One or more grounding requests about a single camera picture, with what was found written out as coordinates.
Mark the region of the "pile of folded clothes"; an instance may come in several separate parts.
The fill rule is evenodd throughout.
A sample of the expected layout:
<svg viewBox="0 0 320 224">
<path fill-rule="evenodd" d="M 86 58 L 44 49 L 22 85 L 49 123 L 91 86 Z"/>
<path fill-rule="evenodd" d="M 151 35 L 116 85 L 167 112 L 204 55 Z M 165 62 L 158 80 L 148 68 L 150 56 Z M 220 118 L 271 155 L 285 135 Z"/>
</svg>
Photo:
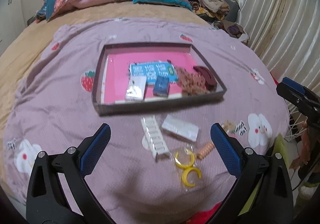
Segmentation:
<svg viewBox="0 0 320 224">
<path fill-rule="evenodd" d="M 248 44 L 249 36 L 238 24 L 240 7 L 235 0 L 188 0 L 195 15 L 209 23 L 214 29 L 220 29 L 230 37 Z"/>
</svg>

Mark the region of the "silver white packet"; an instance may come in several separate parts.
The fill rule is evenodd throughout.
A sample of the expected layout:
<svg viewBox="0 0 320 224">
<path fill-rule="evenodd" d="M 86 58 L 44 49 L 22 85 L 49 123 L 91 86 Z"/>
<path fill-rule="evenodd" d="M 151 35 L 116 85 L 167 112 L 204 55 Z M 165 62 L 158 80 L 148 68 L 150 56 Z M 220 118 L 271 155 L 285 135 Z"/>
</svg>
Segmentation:
<svg viewBox="0 0 320 224">
<path fill-rule="evenodd" d="M 167 115 L 161 127 L 176 136 L 195 143 L 199 134 L 199 127 L 186 121 Z"/>
</svg>

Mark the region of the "red floral cloth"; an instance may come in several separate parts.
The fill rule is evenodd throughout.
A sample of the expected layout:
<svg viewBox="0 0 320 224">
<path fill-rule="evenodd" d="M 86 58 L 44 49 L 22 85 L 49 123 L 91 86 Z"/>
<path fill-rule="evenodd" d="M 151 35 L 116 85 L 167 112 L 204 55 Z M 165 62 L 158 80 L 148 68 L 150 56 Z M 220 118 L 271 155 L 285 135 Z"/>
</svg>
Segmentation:
<svg viewBox="0 0 320 224">
<path fill-rule="evenodd" d="M 191 216 L 183 224 L 205 224 L 210 217 L 217 211 L 222 202 L 217 203 L 211 210 L 205 212 L 198 212 Z"/>
</svg>

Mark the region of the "blue plastic card box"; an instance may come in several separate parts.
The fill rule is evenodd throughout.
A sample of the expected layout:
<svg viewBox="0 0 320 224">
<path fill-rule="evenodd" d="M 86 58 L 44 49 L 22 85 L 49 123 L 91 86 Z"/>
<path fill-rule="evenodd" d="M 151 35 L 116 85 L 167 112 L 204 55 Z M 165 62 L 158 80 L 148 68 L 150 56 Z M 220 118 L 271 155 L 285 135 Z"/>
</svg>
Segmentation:
<svg viewBox="0 0 320 224">
<path fill-rule="evenodd" d="M 157 76 L 153 86 L 153 95 L 158 97 L 167 97 L 169 94 L 170 80 L 162 76 Z"/>
</svg>

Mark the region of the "yellow bangles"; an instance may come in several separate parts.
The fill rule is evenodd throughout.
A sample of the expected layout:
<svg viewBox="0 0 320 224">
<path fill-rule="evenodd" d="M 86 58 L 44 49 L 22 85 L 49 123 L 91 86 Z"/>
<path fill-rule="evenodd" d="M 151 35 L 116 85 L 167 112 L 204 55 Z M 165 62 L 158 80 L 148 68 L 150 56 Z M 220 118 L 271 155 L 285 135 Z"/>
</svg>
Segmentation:
<svg viewBox="0 0 320 224">
<path fill-rule="evenodd" d="M 192 148 L 181 147 L 173 154 L 173 161 L 180 174 L 182 185 L 186 189 L 195 188 L 202 181 L 202 172 L 197 166 L 196 156 Z"/>
</svg>

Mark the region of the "tan bed sheet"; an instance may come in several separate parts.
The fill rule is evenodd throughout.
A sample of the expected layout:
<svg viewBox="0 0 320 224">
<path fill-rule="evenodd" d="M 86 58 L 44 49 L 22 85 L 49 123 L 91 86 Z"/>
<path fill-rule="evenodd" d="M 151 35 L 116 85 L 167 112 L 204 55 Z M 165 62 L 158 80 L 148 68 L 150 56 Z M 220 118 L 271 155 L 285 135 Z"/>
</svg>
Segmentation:
<svg viewBox="0 0 320 224">
<path fill-rule="evenodd" d="M 121 3 L 68 13 L 27 27 L 1 56 L 1 183 L 19 200 L 27 197 L 36 155 L 64 152 L 111 127 L 111 141 L 88 178 L 95 192 L 121 187 L 134 170 L 162 171 L 142 146 L 138 114 L 107 115 L 95 111 L 80 79 L 95 69 L 106 46 L 121 43 L 192 43 L 210 62 L 222 34 L 189 11 Z"/>
</svg>

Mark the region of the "lilac cartoon print blanket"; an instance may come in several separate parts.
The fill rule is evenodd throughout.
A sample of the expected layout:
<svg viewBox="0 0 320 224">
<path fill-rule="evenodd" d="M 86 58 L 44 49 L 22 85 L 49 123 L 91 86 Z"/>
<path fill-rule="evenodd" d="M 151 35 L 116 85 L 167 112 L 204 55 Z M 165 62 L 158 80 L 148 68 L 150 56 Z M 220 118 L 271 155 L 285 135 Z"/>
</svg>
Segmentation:
<svg viewBox="0 0 320 224">
<path fill-rule="evenodd" d="M 83 76 L 92 74 L 104 47 L 136 42 L 194 46 L 225 84 L 223 100 L 99 116 Z M 111 140 L 86 181 L 117 223 L 177 223 L 210 210 L 235 178 L 213 151 L 199 164 L 199 184 L 184 190 L 173 161 L 154 160 L 142 144 L 141 119 L 162 121 L 167 115 L 196 125 L 197 145 L 210 140 L 212 124 L 229 121 L 236 125 L 239 142 L 258 154 L 265 154 L 289 126 L 287 104 L 277 95 L 268 69 L 249 47 L 222 30 L 148 18 L 64 25 L 18 87 L 4 134 L 9 189 L 25 203 L 40 151 L 64 152 L 107 123 Z"/>
</svg>

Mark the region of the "brown shallow cardboard tray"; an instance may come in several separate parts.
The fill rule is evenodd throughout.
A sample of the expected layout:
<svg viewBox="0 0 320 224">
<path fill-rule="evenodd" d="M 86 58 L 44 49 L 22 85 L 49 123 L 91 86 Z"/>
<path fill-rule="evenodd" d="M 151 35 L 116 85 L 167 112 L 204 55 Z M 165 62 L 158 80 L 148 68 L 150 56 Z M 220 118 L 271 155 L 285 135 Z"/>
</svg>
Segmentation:
<svg viewBox="0 0 320 224">
<path fill-rule="evenodd" d="M 174 71 L 182 67 L 207 68 L 216 86 L 205 95 L 189 97 L 181 92 Z M 125 93 L 131 76 L 145 76 L 146 87 L 142 101 L 127 101 Z M 157 76 L 170 79 L 168 97 L 156 97 L 152 90 Z M 172 109 L 203 105 L 223 99 L 227 88 L 203 54 L 192 44 L 165 42 L 135 42 L 105 45 L 95 70 L 92 104 L 100 116 L 146 113 L 158 105 Z"/>
</svg>

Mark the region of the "white jewelry card packet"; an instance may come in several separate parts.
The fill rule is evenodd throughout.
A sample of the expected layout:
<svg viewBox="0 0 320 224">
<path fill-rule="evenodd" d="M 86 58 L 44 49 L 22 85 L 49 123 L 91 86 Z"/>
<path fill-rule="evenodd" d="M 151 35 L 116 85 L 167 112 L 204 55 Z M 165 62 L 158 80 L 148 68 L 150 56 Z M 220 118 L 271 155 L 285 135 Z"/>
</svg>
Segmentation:
<svg viewBox="0 0 320 224">
<path fill-rule="evenodd" d="M 146 76 L 133 76 L 129 77 L 127 85 L 125 100 L 126 101 L 143 101 L 145 95 L 147 77 Z"/>
</svg>

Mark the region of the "dark maroon hair claw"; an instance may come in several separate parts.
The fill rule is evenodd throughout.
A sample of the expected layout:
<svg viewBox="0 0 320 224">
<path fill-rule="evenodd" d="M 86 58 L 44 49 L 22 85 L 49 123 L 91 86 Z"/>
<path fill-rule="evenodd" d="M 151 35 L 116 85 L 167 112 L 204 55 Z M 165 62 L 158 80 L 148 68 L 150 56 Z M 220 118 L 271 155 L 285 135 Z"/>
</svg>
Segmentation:
<svg viewBox="0 0 320 224">
<path fill-rule="evenodd" d="M 204 77 L 205 86 L 209 91 L 216 90 L 217 81 L 208 68 L 204 66 L 193 66 L 193 69 Z"/>
</svg>

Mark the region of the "floral chiffon scrunchie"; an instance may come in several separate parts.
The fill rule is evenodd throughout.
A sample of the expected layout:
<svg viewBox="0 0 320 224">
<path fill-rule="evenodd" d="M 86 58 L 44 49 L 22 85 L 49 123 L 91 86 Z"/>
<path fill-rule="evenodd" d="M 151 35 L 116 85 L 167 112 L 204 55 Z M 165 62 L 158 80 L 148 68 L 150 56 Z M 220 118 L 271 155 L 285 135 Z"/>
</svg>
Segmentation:
<svg viewBox="0 0 320 224">
<path fill-rule="evenodd" d="M 208 94 L 209 91 L 206 87 L 205 78 L 199 73 L 190 73 L 184 68 L 175 68 L 178 82 L 177 84 L 181 87 L 182 92 L 188 95 L 200 95 Z"/>
</svg>

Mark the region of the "white round hair clip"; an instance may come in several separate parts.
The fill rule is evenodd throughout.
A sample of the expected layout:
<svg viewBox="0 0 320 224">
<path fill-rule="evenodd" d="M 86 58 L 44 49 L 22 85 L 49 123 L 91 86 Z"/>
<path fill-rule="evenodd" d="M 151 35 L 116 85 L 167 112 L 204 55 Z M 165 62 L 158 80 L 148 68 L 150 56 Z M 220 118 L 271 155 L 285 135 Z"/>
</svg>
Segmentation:
<svg viewBox="0 0 320 224">
<path fill-rule="evenodd" d="M 143 136 L 142 138 L 142 146 L 144 147 L 144 149 L 149 150 L 149 142 L 148 139 L 146 138 L 146 136 Z"/>
</svg>

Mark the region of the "white wardrobe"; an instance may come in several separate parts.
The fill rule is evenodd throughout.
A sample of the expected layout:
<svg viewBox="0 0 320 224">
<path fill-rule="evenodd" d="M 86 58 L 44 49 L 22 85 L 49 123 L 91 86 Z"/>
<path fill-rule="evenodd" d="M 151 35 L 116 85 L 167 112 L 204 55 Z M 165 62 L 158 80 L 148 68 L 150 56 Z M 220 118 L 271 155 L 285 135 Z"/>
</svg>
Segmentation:
<svg viewBox="0 0 320 224">
<path fill-rule="evenodd" d="M 21 0 L 1 0 L 0 7 L 1 55 L 25 28 Z"/>
</svg>

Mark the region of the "white plastic comb clip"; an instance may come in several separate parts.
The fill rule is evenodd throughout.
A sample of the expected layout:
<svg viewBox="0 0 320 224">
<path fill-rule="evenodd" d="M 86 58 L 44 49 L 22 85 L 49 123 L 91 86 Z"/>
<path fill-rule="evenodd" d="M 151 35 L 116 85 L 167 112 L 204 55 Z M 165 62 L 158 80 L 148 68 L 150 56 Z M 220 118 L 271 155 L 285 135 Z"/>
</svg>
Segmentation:
<svg viewBox="0 0 320 224">
<path fill-rule="evenodd" d="M 163 138 L 155 116 L 141 119 L 144 138 L 148 144 L 149 150 L 155 160 L 164 154 L 169 154 L 170 151 Z"/>
</svg>

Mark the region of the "cream striped curtain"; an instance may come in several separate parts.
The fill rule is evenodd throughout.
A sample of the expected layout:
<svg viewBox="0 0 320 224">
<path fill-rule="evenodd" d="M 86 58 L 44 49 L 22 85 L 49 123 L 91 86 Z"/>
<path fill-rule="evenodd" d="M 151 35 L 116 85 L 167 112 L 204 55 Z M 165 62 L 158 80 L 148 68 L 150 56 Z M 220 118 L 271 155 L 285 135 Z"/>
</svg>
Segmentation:
<svg viewBox="0 0 320 224">
<path fill-rule="evenodd" d="M 236 0 L 249 47 L 272 76 L 319 94 L 319 0 Z"/>
</svg>

